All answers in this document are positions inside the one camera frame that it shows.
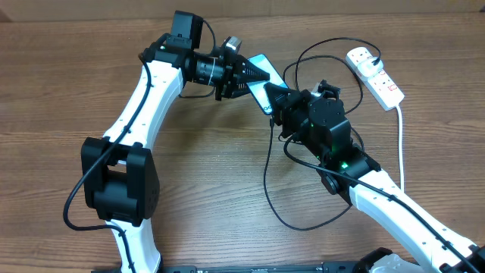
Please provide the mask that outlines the blue Galaxy smartphone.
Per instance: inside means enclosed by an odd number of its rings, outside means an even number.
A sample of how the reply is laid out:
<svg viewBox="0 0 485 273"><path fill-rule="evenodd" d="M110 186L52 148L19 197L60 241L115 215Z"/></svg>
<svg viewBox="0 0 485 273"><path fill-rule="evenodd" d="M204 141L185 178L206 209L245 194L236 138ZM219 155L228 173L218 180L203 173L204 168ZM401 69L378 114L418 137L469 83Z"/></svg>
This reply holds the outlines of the blue Galaxy smartphone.
<svg viewBox="0 0 485 273"><path fill-rule="evenodd" d="M270 115L272 113L272 108L268 100L268 95L264 88L264 85L267 83L272 83L274 85L284 88L287 88L288 86L284 83L282 77L278 74L278 72L276 71L272 63L270 63L266 55L255 55L249 58L249 61L257 68L260 68L264 72L267 72L270 76L269 80L248 83L249 90L253 98L257 102L259 108L265 115Z"/></svg>

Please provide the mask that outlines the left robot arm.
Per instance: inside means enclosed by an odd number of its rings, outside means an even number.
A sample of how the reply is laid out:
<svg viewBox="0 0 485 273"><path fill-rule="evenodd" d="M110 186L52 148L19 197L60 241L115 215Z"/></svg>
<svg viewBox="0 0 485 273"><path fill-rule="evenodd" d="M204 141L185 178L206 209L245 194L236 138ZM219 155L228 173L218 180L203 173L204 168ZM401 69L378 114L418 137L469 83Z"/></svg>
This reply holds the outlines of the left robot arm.
<svg viewBox="0 0 485 273"><path fill-rule="evenodd" d="M228 37L208 54L199 53L202 17L176 11L171 31L145 48L139 82L120 117L101 138L86 138L80 179L86 204L112 230L122 262L119 272L160 272L151 217L160 182L152 148L165 115L186 83L210 86L215 98L249 93L249 83L267 72L239 54L240 40Z"/></svg>

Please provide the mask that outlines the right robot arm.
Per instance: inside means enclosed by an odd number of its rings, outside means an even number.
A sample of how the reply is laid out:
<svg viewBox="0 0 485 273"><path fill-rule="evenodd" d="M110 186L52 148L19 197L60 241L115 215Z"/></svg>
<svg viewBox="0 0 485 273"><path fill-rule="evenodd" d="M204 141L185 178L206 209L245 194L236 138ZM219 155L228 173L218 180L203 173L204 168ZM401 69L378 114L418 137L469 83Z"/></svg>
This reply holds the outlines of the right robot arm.
<svg viewBox="0 0 485 273"><path fill-rule="evenodd" d="M332 195L373 218L427 272L482 272L484 248L437 221L407 196L351 137L337 91L311 93L267 83L276 125L288 143L300 142L317 164L286 156L316 170Z"/></svg>

